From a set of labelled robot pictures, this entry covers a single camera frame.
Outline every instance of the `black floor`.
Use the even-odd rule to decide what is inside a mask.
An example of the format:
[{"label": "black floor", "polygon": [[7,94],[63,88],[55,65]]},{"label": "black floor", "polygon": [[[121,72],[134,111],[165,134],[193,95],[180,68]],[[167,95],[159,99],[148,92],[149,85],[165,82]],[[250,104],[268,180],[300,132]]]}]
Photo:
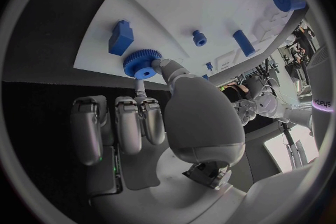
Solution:
[{"label": "black floor", "polygon": [[[2,86],[7,129],[19,160],[33,183],[77,223],[99,223],[87,202],[86,168],[74,154],[69,112],[73,100],[78,97],[104,95],[114,118],[115,98],[134,96],[134,90],[9,82]],[[147,95],[156,98],[164,111],[169,92],[148,90]],[[262,117],[248,124],[245,131],[267,124]],[[13,195],[9,189],[7,191],[8,195]],[[12,199],[14,203],[18,202],[15,197]]]}]

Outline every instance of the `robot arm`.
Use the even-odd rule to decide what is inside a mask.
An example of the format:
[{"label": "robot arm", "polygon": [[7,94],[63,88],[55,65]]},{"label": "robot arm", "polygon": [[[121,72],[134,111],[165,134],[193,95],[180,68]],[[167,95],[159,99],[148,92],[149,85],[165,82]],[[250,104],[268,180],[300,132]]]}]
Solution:
[{"label": "robot arm", "polygon": [[232,105],[243,126],[259,114],[280,122],[292,122],[311,129],[311,111],[293,109],[290,105],[281,103],[280,99],[269,92],[264,92],[263,95],[254,99],[236,101]]}]

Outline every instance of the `light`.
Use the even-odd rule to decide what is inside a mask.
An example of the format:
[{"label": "light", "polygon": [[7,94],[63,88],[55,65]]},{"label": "light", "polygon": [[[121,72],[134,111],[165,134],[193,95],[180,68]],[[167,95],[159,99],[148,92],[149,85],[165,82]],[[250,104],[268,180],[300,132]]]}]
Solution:
[{"label": "light", "polygon": [[332,109],[332,108],[323,108],[323,107],[321,107],[320,105],[315,104],[314,101],[311,102],[311,105],[312,105],[314,108],[316,108],[316,109],[318,109],[318,110],[321,110],[321,111],[324,111],[324,112],[334,112],[334,109]]}]

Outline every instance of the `blue gear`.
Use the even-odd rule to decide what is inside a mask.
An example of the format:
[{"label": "blue gear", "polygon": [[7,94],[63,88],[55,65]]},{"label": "blue gear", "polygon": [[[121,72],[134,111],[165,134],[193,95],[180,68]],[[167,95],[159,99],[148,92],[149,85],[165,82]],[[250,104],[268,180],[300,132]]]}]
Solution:
[{"label": "blue gear", "polygon": [[127,56],[124,60],[124,72],[127,76],[139,80],[153,77],[156,72],[151,66],[153,60],[161,59],[160,52],[153,49],[138,50]]}]

